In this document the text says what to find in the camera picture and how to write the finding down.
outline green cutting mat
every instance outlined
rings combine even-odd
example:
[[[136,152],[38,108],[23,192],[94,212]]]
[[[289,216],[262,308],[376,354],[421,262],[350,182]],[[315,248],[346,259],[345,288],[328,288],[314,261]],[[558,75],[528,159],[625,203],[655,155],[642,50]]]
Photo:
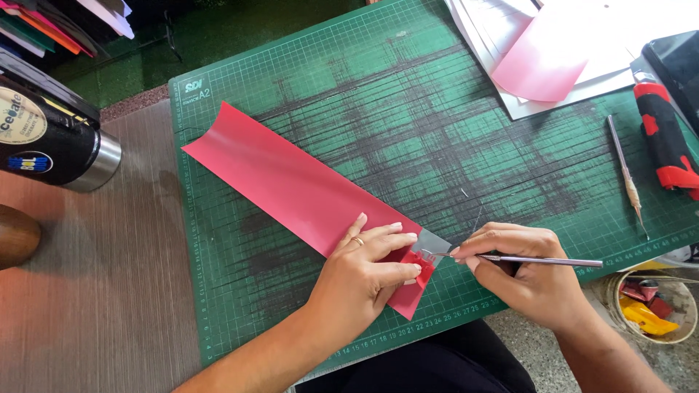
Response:
[[[169,87],[178,147],[226,101],[452,243],[491,220],[547,227],[570,257],[605,261],[577,270],[589,280],[699,241],[699,205],[658,186],[630,90],[511,122],[442,0],[384,0]],[[623,191],[610,113],[650,242]],[[178,164],[207,366],[301,306],[324,259],[180,150]],[[317,371],[504,308],[447,259],[411,322],[387,308]]]

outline metal awl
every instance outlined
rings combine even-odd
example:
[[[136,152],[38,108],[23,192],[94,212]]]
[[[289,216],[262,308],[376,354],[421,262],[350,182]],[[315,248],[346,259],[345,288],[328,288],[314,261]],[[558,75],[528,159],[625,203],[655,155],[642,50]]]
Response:
[[[643,218],[641,218],[641,200],[638,197],[638,191],[636,190],[636,185],[633,184],[631,180],[631,174],[628,172],[628,167],[626,166],[626,160],[624,159],[624,152],[621,151],[621,144],[619,142],[619,136],[617,135],[617,129],[614,128],[614,120],[612,120],[612,115],[607,116],[607,123],[609,123],[610,130],[612,131],[612,139],[614,139],[614,146],[617,148],[617,154],[619,155],[619,162],[621,163],[621,174],[624,175],[624,183],[626,185],[626,193],[629,200],[631,201],[631,206],[636,210],[636,215],[638,216],[638,221],[641,223],[641,228],[646,234],[646,240],[651,240],[648,236],[648,231],[643,225]]]
[[[440,257],[451,257],[447,253],[429,252],[424,248],[421,250],[428,254],[437,255]],[[555,264],[566,266],[587,266],[587,267],[602,267],[602,261],[594,261],[590,259],[560,259],[560,258],[533,258],[533,257],[517,257],[514,255],[496,255],[496,254],[476,254],[476,257],[488,259],[489,261],[498,262],[527,262],[532,264]]]

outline blue circular sticker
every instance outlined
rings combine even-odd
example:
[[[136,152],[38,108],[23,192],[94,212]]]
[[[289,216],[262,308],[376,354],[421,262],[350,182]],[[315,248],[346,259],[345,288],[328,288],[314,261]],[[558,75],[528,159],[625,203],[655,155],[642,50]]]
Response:
[[[53,160],[42,152],[19,152],[7,157],[7,167],[25,174],[44,173],[51,170]]]

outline woman's left hand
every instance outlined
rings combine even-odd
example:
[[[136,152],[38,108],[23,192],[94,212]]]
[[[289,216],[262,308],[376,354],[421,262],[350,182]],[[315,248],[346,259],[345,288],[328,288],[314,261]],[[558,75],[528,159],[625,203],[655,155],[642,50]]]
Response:
[[[415,243],[416,234],[400,233],[400,222],[360,232],[366,221],[362,213],[349,228],[302,307],[313,320],[317,340],[332,352],[369,327],[396,289],[406,281],[414,283],[420,274],[418,264],[375,263],[391,251]]]

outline weeding tool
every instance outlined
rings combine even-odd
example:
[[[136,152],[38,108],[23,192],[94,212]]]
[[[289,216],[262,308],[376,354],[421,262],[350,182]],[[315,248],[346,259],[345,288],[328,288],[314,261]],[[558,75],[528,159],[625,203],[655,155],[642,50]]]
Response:
[[[441,252],[429,252],[422,249],[421,251],[428,254],[437,255],[440,257],[451,257],[451,255]],[[559,259],[559,258],[532,258],[532,257],[516,257],[514,255],[496,255],[496,254],[476,254],[476,257],[488,259],[493,262],[528,262],[532,264],[555,264],[566,266],[587,266],[587,267],[602,267],[602,261],[593,261],[590,259]]]
[[[631,174],[628,172],[626,160],[624,159],[624,152],[621,151],[621,143],[619,142],[617,129],[614,128],[614,120],[612,120],[612,115],[607,116],[607,123],[609,123],[610,125],[612,139],[614,139],[614,147],[617,149],[617,154],[619,155],[619,162],[621,163],[621,174],[624,175],[624,184],[626,185],[626,194],[628,195],[628,199],[631,201],[631,206],[633,206],[634,210],[636,210],[638,221],[641,223],[641,228],[643,228],[643,232],[645,232],[646,234],[646,240],[651,240],[650,236],[648,236],[648,231],[646,230],[646,227],[643,225],[643,218],[641,217],[641,199],[638,197],[636,185],[633,184]]]
[[[682,130],[670,103],[665,86],[656,82],[651,67],[643,57],[631,62],[636,81],[633,94],[638,112],[643,119],[643,135],[648,142],[651,157],[656,166],[660,184],[667,190],[676,187],[689,189],[689,196],[699,201],[699,175],[697,164],[689,152]]]

